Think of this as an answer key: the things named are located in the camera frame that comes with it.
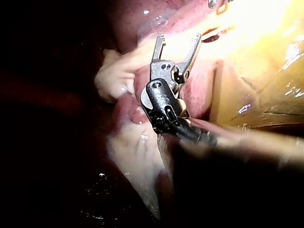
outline moist tissue surface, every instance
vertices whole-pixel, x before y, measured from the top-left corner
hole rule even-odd
[[[203,118],[209,111],[211,122],[241,127],[304,122],[303,1],[234,0],[218,11],[207,9],[203,0],[172,2],[175,5],[170,5],[171,12],[166,12],[160,26],[154,26],[159,20],[154,16],[140,23],[136,9],[127,5],[124,16],[132,25],[128,34],[122,38],[122,28],[114,29],[124,54],[105,50],[95,78],[100,97],[116,103],[107,143],[109,156],[158,218],[155,183],[165,167],[156,134],[138,101],[149,80],[159,33],[166,37],[162,58],[176,63],[185,58],[196,33],[205,38],[220,33],[218,40],[201,45],[181,91],[191,117]],[[152,9],[156,12],[158,8],[154,5]],[[112,27],[119,20],[113,19]],[[128,38],[133,40],[133,48],[126,48],[132,46]]]

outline dark background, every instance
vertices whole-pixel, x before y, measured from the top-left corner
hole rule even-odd
[[[156,225],[105,157],[112,106],[93,84],[114,48],[103,2],[1,3],[3,227]]]

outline metal jaw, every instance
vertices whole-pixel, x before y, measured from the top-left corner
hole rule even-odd
[[[150,63],[150,81],[141,94],[141,105],[149,118],[154,131],[159,133],[176,133],[182,124],[181,118],[188,117],[185,102],[180,99],[179,90],[190,75],[201,44],[201,34],[191,41],[186,59],[178,64],[161,60],[165,45],[164,35],[159,35]]]

